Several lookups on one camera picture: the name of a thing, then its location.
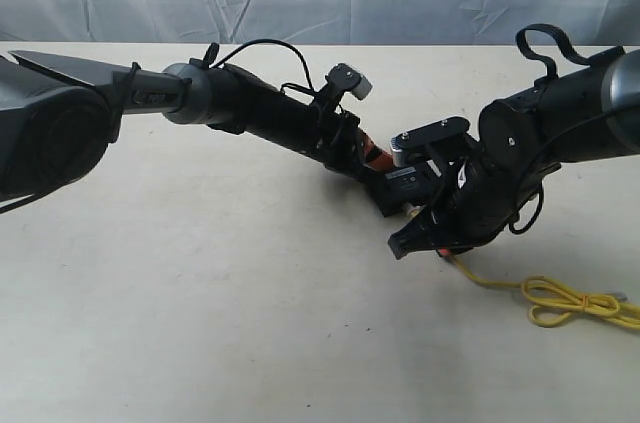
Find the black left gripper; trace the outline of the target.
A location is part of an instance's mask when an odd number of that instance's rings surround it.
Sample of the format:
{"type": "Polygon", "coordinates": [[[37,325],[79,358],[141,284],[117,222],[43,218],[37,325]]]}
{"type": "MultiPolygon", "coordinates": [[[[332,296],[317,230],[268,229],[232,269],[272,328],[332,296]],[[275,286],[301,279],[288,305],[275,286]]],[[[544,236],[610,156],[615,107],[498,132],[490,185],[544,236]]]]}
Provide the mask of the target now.
{"type": "Polygon", "coordinates": [[[329,171],[364,182],[373,171],[391,171],[395,165],[359,124],[360,119],[349,111],[327,115],[316,125],[312,158],[329,171]]]}

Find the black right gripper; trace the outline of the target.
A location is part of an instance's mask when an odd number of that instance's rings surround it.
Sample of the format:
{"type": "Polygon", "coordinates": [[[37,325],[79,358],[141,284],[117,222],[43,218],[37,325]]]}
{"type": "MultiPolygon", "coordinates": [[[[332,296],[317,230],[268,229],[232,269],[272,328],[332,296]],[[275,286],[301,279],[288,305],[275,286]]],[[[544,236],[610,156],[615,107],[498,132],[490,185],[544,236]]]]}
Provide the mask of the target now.
{"type": "Polygon", "coordinates": [[[520,180],[511,171],[488,170],[480,158],[470,158],[460,165],[435,203],[389,237],[388,246],[396,259],[436,250],[440,258],[454,260],[452,252],[468,251],[495,239],[539,191],[542,180],[539,171],[520,180]]]}

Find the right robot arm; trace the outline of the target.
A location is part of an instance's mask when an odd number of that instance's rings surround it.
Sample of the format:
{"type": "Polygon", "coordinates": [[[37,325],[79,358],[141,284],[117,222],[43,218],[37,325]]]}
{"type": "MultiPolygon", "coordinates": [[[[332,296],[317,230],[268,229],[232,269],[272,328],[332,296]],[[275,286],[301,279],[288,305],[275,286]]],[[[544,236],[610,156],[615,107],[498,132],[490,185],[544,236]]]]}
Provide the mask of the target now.
{"type": "Polygon", "coordinates": [[[546,176],[567,163],[638,154],[638,51],[611,48],[581,66],[485,106],[476,137],[467,119],[449,117],[392,139],[396,165],[438,170],[418,214],[389,237],[396,258],[459,254],[503,230],[522,234],[531,227],[518,223],[522,208],[544,203],[546,176]]]}

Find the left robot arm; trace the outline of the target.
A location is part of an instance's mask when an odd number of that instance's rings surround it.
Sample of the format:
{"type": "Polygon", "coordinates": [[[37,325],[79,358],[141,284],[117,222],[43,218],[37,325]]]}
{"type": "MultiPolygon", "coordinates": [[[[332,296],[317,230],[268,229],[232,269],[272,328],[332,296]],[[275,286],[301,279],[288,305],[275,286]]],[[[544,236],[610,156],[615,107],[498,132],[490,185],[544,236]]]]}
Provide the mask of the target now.
{"type": "Polygon", "coordinates": [[[120,135],[128,115],[160,114],[177,125],[250,133],[368,184],[393,168],[391,156],[341,108],[344,95],[370,92],[369,81],[339,64],[309,103],[296,86],[274,87],[216,59],[161,72],[77,57],[13,51],[1,61],[1,209],[10,212],[85,177],[120,135]]]}

